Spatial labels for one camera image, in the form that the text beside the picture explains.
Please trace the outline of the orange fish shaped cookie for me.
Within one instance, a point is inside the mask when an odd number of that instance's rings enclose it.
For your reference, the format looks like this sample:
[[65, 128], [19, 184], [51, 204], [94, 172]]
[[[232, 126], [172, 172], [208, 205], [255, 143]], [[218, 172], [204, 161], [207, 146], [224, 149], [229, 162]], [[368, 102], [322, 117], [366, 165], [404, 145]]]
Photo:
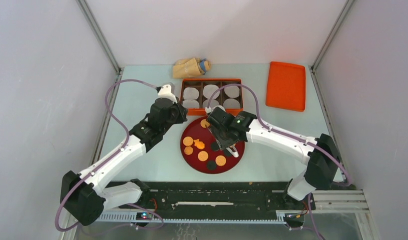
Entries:
[[195, 139], [194, 146], [200, 150], [203, 150], [205, 148], [205, 143], [202, 142], [200, 139]]

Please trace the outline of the dark red round plate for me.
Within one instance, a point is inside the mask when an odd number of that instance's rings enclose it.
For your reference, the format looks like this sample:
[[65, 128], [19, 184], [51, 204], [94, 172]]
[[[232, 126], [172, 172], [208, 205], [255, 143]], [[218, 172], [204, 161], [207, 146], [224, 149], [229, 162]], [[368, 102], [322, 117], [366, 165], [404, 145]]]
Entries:
[[206, 117], [193, 120], [183, 131], [180, 151], [184, 160], [193, 169], [205, 174], [221, 174], [231, 170], [241, 160], [245, 151], [243, 141], [234, 144], [239, 156], [234, 157], [228, 150], [220, 150], [208, 129]]

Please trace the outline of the orange cookie box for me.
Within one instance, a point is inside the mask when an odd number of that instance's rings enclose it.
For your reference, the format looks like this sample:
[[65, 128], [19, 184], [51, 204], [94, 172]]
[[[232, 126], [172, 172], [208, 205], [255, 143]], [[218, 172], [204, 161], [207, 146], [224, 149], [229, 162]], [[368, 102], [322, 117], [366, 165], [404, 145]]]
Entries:
[[[200, 108], [187, 108], [188, 109], [188, 115], [189, 116], [204, 116], [205, 110], [202, 106], [204, 100], [206, 98], [203, 96], [203, 88], [204, 85], [217, 85], [219, 86], [219, 96], [217, 98], [213, 98], [214, 95], [212, 95], [209, 100], [216, 99], [220, 105], [219, 107], [222, 107], [226, 112], [231, 113], [233, 115], [238, 114], [240, 111], [243, 110], [243, 94], [242, 94], [242, 88], [239, 86], [242, 81], [239, 78], [185, 78], [182, 80], [181, 84], [181, 95], [180, 95], [180, 103], [182, 104], [184, 99], [183, 99], [183, 91], [187, 87], [193, 87], [197, 88], [199, 90], [199, 98], [197, 101], [200, 103]], [[238, 98], [235, 98], [238, 100], [241, 104], [240, 109], [228, 109], [223, 107], [223, 102], [226, 99], [229, 99], [225, 93], [224, 93], [224, 88], [226, 86], [238, 86], [240, 88], [240, 96]]]

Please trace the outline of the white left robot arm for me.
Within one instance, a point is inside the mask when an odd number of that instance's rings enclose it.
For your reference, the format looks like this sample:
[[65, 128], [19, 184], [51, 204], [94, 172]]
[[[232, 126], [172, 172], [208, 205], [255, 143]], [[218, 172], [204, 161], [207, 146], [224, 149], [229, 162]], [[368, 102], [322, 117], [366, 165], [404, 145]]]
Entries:
[[177, 97], [159, 97], [150, 112], [127, 132], [125, 140], [104, 158], [79, 173], [68, 171], [62, 178], [60, 206], [75, 219], [75, 226], [95, 222], [105, 211], [134, 204], [144, 208], [150, 195], [138, 183], [129, 181], [116, 187], [107, 187], [112, 179], [135, 159], [148, 153], [163, 140], [176, 124], [186, 122], [187, 109]]

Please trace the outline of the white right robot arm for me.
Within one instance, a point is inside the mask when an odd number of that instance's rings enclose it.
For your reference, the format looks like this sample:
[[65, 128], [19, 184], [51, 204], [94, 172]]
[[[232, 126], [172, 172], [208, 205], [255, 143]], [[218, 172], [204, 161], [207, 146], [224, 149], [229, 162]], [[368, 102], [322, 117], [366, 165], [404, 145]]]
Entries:
[[239, 142], [261, 144], [295, 157], [306, 166], [293, 178], [282, 196], [285, 207], [297, 208], [315, 190], [329, 190], [339, 168], [338, 149], [326, 134], [319, 137], [302, 136], [286, 131], [259, 119], [257, 115], [241, 111], [227, 113], [223, 107], [205, 109], [209, 131], [220, 150], [227, 150], [237, 158], [235, 145]]

